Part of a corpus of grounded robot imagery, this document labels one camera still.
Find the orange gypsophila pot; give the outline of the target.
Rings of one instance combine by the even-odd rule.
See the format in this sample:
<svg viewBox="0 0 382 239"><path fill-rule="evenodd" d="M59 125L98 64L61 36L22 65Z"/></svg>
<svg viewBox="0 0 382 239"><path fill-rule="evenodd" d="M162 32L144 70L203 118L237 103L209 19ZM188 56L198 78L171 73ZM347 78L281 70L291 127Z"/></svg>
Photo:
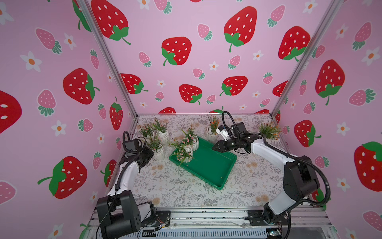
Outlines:
<svg viewBox="0 0 382 239"><path fill-rule="evenodd" d="M220 124L220 119L214 114L208 115L209 126L207 128L207 139L211 142L217 139L217 129Z"/></svg>

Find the green gypsophila pot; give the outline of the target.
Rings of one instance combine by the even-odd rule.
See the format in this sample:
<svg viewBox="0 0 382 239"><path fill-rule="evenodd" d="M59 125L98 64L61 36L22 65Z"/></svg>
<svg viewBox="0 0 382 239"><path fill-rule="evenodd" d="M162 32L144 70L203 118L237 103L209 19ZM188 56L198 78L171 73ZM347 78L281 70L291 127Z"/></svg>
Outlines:
<svg viewBox="0 0 382 239"><path fill-rule="evenodd" d="M149 136L148 147L154 152L155 160L163 160L165 158L165 150L161 139L155 134Z"/></svg>

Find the pink gypsophila pot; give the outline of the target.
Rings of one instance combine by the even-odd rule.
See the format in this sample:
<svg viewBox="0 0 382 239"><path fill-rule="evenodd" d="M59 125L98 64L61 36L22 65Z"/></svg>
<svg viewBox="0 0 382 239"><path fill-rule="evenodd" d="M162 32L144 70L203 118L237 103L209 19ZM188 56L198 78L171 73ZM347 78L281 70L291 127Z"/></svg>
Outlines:
<svg viewBox="0 0 382 239"><path fill-rule="evenodd" d="M194 156L194 151L191 143L185 139L182 141L177 141L169 143L170 147L175 150L171 153L170 157L175 157L175 159L180 163L189 163L192 161Z"/></svg>
<svg viewBox="0 0 382 239"><path fill-rule="evenodd" d="M192 151L196 151L199 148L199 138L195 134L195 127L191 125L186 131L182 130L185 137L182 140L182 144L190 146Z"/></svg>

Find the green grass pot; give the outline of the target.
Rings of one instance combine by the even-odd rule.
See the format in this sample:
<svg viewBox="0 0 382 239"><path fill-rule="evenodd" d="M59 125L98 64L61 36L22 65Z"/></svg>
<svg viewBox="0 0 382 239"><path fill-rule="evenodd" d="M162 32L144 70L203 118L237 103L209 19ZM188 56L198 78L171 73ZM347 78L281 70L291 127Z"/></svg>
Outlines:
<svg viewBox="0 0 382 239"><path fill-rule="evenodd" d="M259 126L259 133L263 134L266 139L278 140L281 129L277 125L273 125L271 122L262 123Z"/></svg>

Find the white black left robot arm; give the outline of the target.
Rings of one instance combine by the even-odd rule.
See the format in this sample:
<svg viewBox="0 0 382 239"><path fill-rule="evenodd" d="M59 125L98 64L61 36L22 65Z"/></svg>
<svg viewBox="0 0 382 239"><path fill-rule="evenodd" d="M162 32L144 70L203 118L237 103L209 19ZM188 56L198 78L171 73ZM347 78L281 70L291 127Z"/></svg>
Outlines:
<svg viewBox="0 0 382 239"><path fill-rule="evenodd" d="M96 204L99 226L96 235L103 239L118 239L141 228L142 206L138 206L132 193L135 177L154 156L145 139L131 139L126 130L122 136L124 155L117 164L118 177L107 196Z"/></svg>

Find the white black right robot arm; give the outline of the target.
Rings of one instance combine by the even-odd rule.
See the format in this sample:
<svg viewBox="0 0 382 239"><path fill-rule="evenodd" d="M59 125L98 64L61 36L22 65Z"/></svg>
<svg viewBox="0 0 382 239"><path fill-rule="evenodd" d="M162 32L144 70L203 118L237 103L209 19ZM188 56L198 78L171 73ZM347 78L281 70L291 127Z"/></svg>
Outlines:
<svg viewBox="0 0 382 239"><path fill-rule="evenodd" d="M263 208L261 219L268 225L276 224L282 216L291 219L292 209L308 203L321 207L331 198L331 188L324 173L307 156L296 156L268 143L265 134L249 132L244 123L231 126L225 122L225 116L233 118L228 111L221 114L222 125L216 133L223 137L212 149L214 151L255 154L276 166L283 173L281 192Z"/></svg>

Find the green plastic storage box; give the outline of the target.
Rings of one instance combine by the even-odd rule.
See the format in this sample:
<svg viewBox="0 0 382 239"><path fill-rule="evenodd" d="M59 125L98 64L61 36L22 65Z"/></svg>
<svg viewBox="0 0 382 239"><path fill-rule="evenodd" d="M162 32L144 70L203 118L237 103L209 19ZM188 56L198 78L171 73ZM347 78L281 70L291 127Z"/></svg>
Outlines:
<svg viewBox="0 0 382 239"><path fill-rule="evenodd" d="M190 162L181 163L175 156L177 149L169 156L169 160L210 186L221 190L225 187L237 155L230 152L220 153L212 150L212 147L213 143L200 138L199 148L194 151Z"/></svg>

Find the gypsophila pot far left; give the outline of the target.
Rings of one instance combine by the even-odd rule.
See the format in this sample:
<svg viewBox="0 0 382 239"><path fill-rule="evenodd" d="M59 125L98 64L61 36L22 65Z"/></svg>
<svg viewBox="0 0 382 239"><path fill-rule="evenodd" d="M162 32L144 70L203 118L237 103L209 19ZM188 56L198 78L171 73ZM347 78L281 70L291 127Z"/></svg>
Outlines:
<svg viewBox="0 0 382 239"><path fill-rule="evenodd" d="M153 135L154 135L154 131L153 131L153 127L150 123L144 123L142 124L140 127L139 127L139 131L140 133L142 134L142 136L147 139L147 140L151 140Z"/></svg>

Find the gypsophila pot back left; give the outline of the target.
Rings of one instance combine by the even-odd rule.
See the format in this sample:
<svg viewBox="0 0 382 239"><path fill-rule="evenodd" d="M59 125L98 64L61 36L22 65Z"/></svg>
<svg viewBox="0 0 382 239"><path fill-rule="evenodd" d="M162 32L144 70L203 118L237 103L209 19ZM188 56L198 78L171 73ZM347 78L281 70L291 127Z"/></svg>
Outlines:
<svg viewBox="0 0 382 239"><path fill-rule="evenodd" d="M156 130L157 135L161 139L162 143L166 145L169 142L169 133L167 130L168 122L160 121L158 118L154 118L154 121L151 123L151 125Z"/></svg>

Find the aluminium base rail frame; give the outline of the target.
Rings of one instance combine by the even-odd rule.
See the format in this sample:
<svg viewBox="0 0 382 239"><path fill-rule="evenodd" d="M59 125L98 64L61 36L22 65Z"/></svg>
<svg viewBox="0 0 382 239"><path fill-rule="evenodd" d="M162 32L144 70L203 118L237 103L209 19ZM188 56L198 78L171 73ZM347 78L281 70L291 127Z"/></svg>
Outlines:
<svg viewBox="0 0 382 239"><path fill-rule="evenodd" d="M322 208L299 206L272 225L260 217L261 207L159 207L166 226L152 221L126 239L338 239Z"/></svg>

